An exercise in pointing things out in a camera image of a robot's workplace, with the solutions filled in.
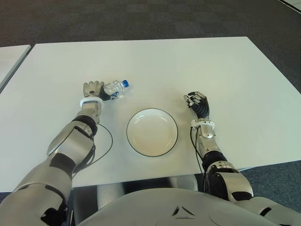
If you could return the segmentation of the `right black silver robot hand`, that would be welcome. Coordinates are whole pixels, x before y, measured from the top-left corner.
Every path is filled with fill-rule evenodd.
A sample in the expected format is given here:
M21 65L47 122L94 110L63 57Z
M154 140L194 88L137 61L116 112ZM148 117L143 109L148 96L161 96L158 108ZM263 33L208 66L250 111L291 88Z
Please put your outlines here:
M209 119L209 103L207 97L199 91L190 92L183 96L187 106L193 110L198 119Z

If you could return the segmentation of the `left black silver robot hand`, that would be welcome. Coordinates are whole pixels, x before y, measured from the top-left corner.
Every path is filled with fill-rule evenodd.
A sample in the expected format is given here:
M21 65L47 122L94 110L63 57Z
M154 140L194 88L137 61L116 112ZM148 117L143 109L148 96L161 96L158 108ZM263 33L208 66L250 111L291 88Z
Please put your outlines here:
M90 81L88 83L84 83L83 95L84 97L98 97L103 101L115 100L117 97L110 95L104 87L105 84L103 81Z

